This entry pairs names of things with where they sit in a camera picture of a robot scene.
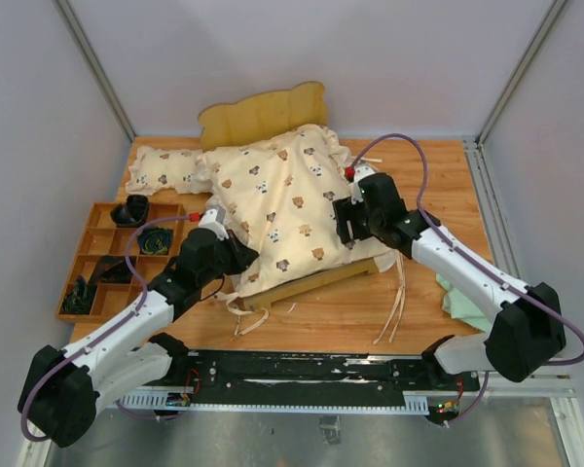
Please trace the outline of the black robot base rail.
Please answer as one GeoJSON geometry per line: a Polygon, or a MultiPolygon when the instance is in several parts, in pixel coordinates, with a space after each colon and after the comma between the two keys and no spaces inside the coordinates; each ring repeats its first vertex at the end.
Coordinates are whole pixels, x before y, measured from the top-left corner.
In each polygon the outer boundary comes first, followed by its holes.
{"type": "Polygon", "coordinates": [[[264,351],[194,350],[179,358],[169,380],[183,388],[188,398],[237,386],[282,387],[285,399],[312,387],[330,395],[348,394],[354,387],[453,395],[480,388],[472,371],[450,376],[432,369],[420,357],[264,351]]]}

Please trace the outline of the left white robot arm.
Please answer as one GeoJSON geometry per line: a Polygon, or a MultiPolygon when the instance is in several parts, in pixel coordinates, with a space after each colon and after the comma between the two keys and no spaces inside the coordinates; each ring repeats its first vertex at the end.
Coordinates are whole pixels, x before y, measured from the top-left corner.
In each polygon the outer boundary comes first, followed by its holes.
{"type": "Polygon", "coordinates": [[[233,233],[191,230],[178,255],[124,310],[78,341],[46,345],[33,356],[18,401],[23,436],[69,447],[130,391],[159,379],[182,382],[189,361],[163,329],[201,300],[205,286],[245,272],[258,257],[233,233]]]}

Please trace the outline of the wooden pet bed frame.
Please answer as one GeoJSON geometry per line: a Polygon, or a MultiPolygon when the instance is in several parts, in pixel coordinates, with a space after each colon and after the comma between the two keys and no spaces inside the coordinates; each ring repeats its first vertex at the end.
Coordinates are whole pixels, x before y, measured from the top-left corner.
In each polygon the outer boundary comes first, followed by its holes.
{"type": "Polygon", "coordinates": [[[199,116],[202,153],[248,146],[304,125],[326,126],[323,93],[321,84],[308,82],[291,90],[256,94],[236,104],[212,106],[199,116]]]}

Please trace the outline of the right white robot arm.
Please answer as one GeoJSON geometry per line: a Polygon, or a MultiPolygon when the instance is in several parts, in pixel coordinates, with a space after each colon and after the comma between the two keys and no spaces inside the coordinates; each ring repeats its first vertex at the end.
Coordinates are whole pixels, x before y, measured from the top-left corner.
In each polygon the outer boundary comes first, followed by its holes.
{"type": "Polygon", "coordinates": [[[491,320],[489,332],[446,336],[422,354],[423,381],[442,389],[465,372],[497,372],[521,382],[566,347],[557,292],[498,269],[459,242],[435,217],[410,210],[393,179],[369,166],[347,168],[349,198],[333,203],[341,243],[373,237],[434,270],[491,320]]]}

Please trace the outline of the cream animal print mattress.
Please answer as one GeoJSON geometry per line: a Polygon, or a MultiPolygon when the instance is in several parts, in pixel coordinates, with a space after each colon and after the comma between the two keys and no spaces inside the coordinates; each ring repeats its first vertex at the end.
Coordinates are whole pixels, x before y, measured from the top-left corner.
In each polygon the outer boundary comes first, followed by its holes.
{"type": "Polygon", "coordinates": [[[220,296],[242,317],[238,301],[322,270],[372,259],[379,271],[401,269],[402,257],[374,238],[341,243],[333,203],[349,198],[352,155],[326,126],[304,125],[244,147],[197,157],[196,179],[208,183],[208,207],[226,211],[225,226],[258,253],[220,296]]]}

